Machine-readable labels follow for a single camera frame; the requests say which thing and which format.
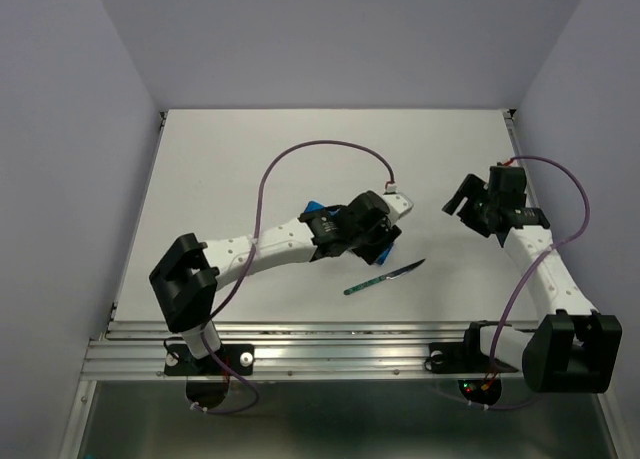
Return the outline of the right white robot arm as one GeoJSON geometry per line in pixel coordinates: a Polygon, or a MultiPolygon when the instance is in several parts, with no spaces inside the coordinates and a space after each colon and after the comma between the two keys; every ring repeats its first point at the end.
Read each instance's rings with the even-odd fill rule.
{"type": "Polygon", "coordinates": [[[521,274],[507,301],[522,291],[534,303],[538,326],[516,329],[505,310],[496,322],[469,325],[451,351],[432,358],[438,373],[519,371],[534,393],[590,393],[608,390],[622,326],[600,313],[581,292],[559,253],[544,212],[527,204],[521,167],[496,165],[488,180],[469,174],[444,205],[448,215],[484,237],[495,236],[521,274]]]}

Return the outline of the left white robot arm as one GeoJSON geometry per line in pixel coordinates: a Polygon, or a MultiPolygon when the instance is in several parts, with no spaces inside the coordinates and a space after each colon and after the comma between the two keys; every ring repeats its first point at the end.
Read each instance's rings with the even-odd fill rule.
{"type": "Polygon", "coordinates": [[[222,343],[212,322],[218,290],[244,277],[289,264],[311,263],[351,253],[372,265],[399,237],[399,220],[413,209],[400,192],[358,195],[347,205],[304,212],[256,237],[200,241],[178,237],[149,275],[170,332],[188,348],[199,372],[215,371],[222,343]]]}

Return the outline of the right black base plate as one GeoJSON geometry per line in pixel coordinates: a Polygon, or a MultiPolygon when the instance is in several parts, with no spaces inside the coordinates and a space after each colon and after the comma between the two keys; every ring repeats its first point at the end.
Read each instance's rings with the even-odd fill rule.
{"type": "Polygon", "coordinates": [[[488,356],[470,351],[463,342],[431,342],[423,360],[425,370],[440,375],[480,375],[492,372],[495,366],[505,373],[519,372],[499,360],[492,363],[488,356]]]}

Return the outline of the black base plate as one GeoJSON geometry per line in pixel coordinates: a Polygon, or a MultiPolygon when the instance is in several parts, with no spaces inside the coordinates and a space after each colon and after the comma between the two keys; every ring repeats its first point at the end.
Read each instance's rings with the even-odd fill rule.
{"type": "MultiPolygon", "coordinates": [[[[242,376],[253,374],[255,348],[251,344],[224,344],[216,354],[227,367],[242,376]]],[[[184,344],[170,344],[163,374],[169,377],[222,376],[226,371],[207,354],[195,359],[184,344]]]]}
{"type": "Polygon", "coordinates": [[[495,366],[505,373],[519,372],[499,360],[492,363],[488,356],[470,351],[463,342],[431,342],[423,360],[425,370],[440,375],[480,375],[492,372],[495,366]]]}

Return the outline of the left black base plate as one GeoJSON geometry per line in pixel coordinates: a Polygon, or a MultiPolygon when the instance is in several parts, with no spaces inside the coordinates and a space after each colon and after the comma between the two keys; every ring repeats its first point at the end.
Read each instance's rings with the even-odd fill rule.
{"type": "MultiPolygon", "coordinates": [[[[216,354],[227,367],[242,376],[253,374],[255,348],[251,344],[224,344],[216,354]]],[[[207,354],[195,359],[184,344],[170,344],[163,374],[169,377],[222,376],[226,371],[207,354]]]]}

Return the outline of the aluminium rail frame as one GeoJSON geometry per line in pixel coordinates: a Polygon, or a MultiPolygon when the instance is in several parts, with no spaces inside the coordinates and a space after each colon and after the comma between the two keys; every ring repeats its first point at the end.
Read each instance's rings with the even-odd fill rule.
{"type": "Polygon", "coordinates": [[[503,110],[173,109],[166,113],[115,309],[83,361],[64,458],[619,458],[608,396],[501,400],[480,375],[424,369],[431,342],[496,321],[521,274],[494,238],[442,206],[464,177],[516,151],[503,110]],[[244,236],[315,200],[346,204],[393,178],[413,203],[386,268],[413,272],[350,296],[379,272],[352,254],[247,278],[216,318],[255,348],[249,389],[163,374],[175,344],[148,276],[174,239],[244,236]]]}

